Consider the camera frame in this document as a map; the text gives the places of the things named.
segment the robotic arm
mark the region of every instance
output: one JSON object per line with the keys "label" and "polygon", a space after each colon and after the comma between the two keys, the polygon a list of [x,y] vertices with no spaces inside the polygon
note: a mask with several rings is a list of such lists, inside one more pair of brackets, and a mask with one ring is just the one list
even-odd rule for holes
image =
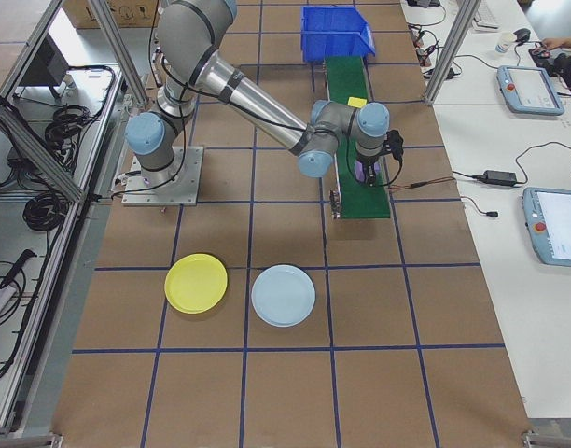
{"label": "robotic arm", "polygon": [[[281,143],[310,177],[324,176],[341,139],[354,138],[362,166],[359,180],[373,184],[378,159],[389,148],[388,138],[398,137],[393,135],[392,140],[387,132],[385,106],[370,103],[357,109],[320,101],[313,107],[311,122],[305,123],[221,58],[218,48],[236,13],[235,0],[174,0],[161,15],[158,37],[171,65],[169,78],[155,107],[133,118],[126,133],[151,184],[158,185],[176,172],[171,144],[184,118],[193,113],[193,90],[214,95]],[[400,137],[396,144],[401,150]]]}

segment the yellow plate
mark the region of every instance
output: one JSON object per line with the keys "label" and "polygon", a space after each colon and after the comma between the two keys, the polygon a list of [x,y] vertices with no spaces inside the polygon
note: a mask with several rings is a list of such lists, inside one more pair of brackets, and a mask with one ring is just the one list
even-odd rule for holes
{"label": "yellow plate", "polygon": [[165,297],[182,313],[197,314],[210,310],[221,300],[227,287],[226,268],[208,254],[182,258],[165,277]]}

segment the person's hand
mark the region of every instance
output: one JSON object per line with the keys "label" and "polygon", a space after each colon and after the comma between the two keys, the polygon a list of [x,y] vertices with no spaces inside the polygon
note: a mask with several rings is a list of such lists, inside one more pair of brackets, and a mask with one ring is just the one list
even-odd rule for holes
{"label": "person's hand", "polygon": [[571,49],[571,37],[548,37],[542,40],[542,44],[549,51],[559,47]]}
{"label": "person's hand", "polygon": [[565,39],[563,37],[548,37],[542,40],[542,44],[546,49],[551,51],[552,49],[558,49],[565,45]]}

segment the light blue plate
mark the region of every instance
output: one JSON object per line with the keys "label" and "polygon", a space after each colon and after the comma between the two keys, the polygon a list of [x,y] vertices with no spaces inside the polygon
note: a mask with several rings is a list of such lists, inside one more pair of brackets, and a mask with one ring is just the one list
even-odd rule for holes
{"label": "light blue plate", "polygon": [[252,306],[258,317],[275,327],[292,327],[314,307],[314,285],[301,269],[278,264],[263,271],[252,286]]}

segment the green conveyor belt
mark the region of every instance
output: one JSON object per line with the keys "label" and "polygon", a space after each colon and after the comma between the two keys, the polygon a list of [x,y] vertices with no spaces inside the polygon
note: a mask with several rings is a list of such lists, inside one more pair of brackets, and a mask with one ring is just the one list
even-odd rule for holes
{"label": "green conveyor belt", "polygon": [[[344,105],[350,97],[368,99],[364,64],[359,57],[333,57],[325,60],[327,67],[327,91],[329,99]],[[361,185],[350,173],[345,163],[347,143],[343,141],[337,152],[337,170],[340,185],[340,217],[343,219],[367,219],[390,217],[389,198],[385,188]],[[356,160],[355,141],[350,140],[349,166],[354,172]],[[378,184],[383,179],[378,175]]]}

